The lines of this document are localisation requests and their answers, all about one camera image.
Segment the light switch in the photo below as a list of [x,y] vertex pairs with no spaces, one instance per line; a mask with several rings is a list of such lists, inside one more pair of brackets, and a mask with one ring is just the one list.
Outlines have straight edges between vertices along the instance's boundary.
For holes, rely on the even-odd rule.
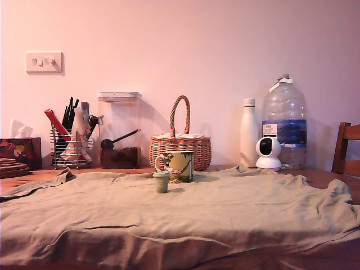
[[43,59],[42,58],[36,58],[36,64],[38,66],[41,66],[43,64]]
[[27,52],[28,74],[62,73],[62,52]]

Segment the white security camera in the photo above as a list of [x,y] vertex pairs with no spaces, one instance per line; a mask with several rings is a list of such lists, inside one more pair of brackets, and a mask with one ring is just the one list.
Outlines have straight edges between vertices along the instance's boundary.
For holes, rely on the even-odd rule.
[[256,151],[260,156],[256,167],[261,169],[280,170],[281,162],[277,158],[280,154],[280,143],[274,137],[263,137],[256,143]]

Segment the bottle cap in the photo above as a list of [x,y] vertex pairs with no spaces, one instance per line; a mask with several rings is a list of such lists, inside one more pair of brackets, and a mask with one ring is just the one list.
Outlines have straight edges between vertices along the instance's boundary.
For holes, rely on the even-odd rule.
[[281,79],[290,79],[290,75],[285,73],[284,75],[277,78],[278,81],[281,80]]
[[254,98],[244,99],[244,107],[255,107],[255,99]]
[[155,172],[152,176],[153,177],[170,177],[170,174],[168,172],[161,170],[159,172]]

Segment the basket handle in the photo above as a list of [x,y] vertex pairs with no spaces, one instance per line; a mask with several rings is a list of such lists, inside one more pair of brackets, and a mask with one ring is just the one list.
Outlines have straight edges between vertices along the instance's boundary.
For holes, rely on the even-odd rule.
[[170,115],[170,128],[171,128],[170,135],[173,138],[175,138],[175,111],[176,111],[176,107],[178,106],[180,100],[185,100],[185,104],[186,104],[186,126],[185,126],[184,133],[189,134],[189,130],[190,130],[190,103],[186,96],[179,96],[174,103],[174,106],[171,110],[171,115]]

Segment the decorative box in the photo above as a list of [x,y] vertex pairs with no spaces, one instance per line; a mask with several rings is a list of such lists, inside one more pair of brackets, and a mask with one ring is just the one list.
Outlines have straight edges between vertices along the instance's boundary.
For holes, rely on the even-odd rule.
[[0,139],[0,158],[16,159],[30,170],[41,169],[41,138]]

